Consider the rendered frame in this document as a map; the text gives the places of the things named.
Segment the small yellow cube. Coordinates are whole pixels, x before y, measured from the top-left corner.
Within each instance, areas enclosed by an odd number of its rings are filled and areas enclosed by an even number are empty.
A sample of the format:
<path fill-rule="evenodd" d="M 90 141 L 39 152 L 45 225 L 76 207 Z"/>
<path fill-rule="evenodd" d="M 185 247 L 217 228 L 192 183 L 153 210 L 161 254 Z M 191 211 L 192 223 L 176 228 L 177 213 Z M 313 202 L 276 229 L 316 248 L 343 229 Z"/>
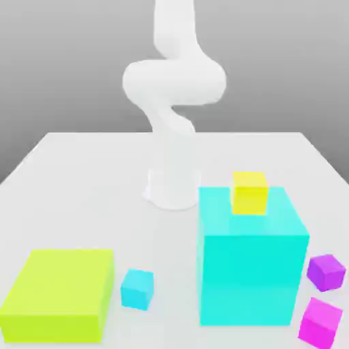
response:
<path fill-rule="evenodd" d="M 265 215 L 269 186 L 263 172 L 233 172 L 230 191 L 232 213 Z"/>

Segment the small light blue cube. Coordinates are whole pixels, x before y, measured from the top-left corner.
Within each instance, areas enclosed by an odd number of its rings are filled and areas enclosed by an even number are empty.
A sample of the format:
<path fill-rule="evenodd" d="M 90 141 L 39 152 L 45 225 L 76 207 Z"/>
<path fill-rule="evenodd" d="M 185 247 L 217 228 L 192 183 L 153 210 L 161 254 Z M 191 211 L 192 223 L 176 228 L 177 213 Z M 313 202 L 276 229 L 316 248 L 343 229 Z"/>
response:
<path fill-rule="evenodd" d="M 121 305 L 147 311 L 154 293 L 154 275 L 150 271 L 129 269 L 121 283 Z"/>

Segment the small purple cube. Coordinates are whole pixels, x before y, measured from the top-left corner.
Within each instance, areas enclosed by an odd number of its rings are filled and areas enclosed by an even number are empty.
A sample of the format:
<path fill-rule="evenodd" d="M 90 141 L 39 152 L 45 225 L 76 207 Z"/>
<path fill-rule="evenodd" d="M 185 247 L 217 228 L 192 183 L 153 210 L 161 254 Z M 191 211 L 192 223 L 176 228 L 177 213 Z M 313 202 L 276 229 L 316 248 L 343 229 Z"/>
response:
<path fill-rule="evenodd" d="M 345 274 L 346 267 L 332 254 L 310 258 L 307 277 L 321 292 L 341 288 Z"/>

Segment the small magenta cube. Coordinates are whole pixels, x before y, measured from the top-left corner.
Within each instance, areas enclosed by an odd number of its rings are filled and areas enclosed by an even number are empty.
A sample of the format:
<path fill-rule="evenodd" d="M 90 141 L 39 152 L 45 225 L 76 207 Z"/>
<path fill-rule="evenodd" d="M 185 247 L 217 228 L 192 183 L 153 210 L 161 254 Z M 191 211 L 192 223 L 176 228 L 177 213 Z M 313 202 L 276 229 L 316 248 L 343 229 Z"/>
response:
<path fill-rule="evenodd" d="M 331 349 L 343 310 L 312 297 L 303 314 L 298 338 L 317 349 Z"/>

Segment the large turquoise box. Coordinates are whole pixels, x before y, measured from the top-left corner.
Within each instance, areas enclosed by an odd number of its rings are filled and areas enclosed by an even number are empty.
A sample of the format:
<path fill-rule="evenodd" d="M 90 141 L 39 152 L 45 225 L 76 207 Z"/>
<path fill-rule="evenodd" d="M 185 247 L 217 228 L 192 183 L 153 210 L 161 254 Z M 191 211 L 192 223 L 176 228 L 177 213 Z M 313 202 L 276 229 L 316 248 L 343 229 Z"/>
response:
<path fill-rule="evenodd" d="M 235 215 L 228 187 L 201 187 L 196 283 L 202 326 L 288 326 L 309 233 L 282 187 L 265 215 Z"/>

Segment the large lime box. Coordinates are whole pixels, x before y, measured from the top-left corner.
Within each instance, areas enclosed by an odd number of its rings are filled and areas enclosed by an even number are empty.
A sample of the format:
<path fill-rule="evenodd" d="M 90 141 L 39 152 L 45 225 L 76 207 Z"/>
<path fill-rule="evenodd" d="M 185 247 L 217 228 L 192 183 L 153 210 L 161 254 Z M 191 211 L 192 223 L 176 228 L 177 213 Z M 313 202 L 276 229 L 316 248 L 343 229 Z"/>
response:
<path fill-rule="evenodd" d="M 35 249 L 2 306 L 6 343 L 101 343 L 115 280 L 111 249 Z"/>

